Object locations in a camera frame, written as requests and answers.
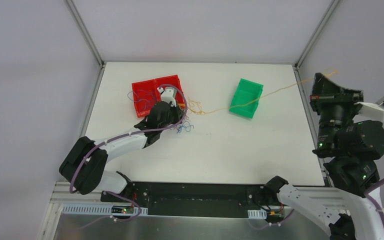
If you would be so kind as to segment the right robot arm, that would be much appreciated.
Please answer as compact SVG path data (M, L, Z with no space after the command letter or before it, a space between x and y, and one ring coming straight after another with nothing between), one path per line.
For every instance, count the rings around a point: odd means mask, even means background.
M384 97L365 102L362 90L349 89L316 73L309 97L319 116L314 154L346 201L349 214L311 199L287 180L274 176L263 187L264 200L291 207L332 240L384 240L384 208L376 161L384 155Z

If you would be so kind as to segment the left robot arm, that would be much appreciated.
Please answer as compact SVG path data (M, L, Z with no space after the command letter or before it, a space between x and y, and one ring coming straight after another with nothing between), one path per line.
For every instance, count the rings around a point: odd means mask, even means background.
M149 147L161 133L182 122L184 110L174 103L159 101L149 114L129 131L105 140L79 138L59 167L72 192L112 192L120 202L132 198L130 180L121 172L105 169L108 162L129 152Z

